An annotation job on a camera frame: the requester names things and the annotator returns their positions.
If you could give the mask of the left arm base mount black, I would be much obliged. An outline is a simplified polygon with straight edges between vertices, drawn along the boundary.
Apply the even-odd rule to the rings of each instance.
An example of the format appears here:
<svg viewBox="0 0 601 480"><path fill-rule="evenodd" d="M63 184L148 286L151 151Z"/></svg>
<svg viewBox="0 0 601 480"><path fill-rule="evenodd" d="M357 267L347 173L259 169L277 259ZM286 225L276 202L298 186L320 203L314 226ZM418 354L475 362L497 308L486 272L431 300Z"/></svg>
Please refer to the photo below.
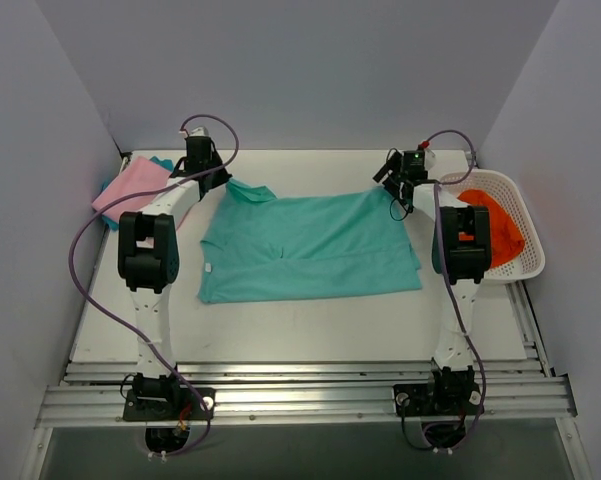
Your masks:
<svg viewBox="0 0 601 480"><path fill-rule="evenodd" d="M181 388L181 399L141 397L129 390L122 419L127 422L202 421L208 418L190 390Z"/></svg>

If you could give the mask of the teal t-shirt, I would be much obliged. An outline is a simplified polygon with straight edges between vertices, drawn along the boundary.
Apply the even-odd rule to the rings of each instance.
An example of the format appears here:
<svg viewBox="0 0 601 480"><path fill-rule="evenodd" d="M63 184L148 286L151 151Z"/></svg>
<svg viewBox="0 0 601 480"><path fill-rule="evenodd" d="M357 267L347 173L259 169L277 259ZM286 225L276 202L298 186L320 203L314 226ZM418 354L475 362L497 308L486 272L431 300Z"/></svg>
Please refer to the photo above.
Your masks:
<svg viewBox="0 0 601 480"><path fill-rule="evenodd" d="M381 188L279 198L230 181L200 244L205 304L419 290L421 263Z"/></svg>

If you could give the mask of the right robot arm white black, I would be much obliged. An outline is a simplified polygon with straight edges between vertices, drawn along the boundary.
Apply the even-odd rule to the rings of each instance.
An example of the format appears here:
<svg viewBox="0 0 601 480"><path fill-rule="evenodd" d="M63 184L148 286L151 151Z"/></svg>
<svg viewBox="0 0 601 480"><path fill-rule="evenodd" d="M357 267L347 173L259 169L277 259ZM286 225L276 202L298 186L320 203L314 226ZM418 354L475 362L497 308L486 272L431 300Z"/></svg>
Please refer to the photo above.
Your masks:
<svg viewBox="0 0 601 480"><path fill-rule="evenodd" d="M415 150L390 150L373 176L406 214L418 211L434 222L431 262L444 282L441 326L432 372L424 388L424 400L435 412L444 413L460 398L479 393L475 370L481 362L470 338L477 292L491 267L490 217L487 208L472 206L431 179L429 155Z"/></svg>

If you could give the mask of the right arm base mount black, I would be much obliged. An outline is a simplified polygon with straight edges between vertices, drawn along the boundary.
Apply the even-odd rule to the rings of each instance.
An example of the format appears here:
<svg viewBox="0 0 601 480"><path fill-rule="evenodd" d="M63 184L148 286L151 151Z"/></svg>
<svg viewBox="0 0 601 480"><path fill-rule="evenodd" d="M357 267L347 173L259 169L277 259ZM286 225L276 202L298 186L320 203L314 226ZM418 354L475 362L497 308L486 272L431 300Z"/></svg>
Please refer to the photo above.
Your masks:
<svg viewBox="0 0 601 480"><path fill-rule="evenodd" d="M431 383L394 384L395 412L405 417L473 416L484 412L481 394L476 385L468 390L444 390Z"/></svg>

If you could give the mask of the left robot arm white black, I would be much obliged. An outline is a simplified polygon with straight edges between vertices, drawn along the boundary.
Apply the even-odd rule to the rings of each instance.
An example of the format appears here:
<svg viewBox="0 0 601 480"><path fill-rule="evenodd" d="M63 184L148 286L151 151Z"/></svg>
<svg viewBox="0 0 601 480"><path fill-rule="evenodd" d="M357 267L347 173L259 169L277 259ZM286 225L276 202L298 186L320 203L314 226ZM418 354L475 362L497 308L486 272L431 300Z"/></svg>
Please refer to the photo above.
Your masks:
<svg viewBox="0 0 601 480"><path fill-rule="evenodd" d="M180 268L176 229L208 191L231 178L206 128L187 132L185 144L168 189L119 220L118 273L130 290L141 332L132 392L159 419L174 417L184 395L173 373L169 319L171 287Z"/></svg>

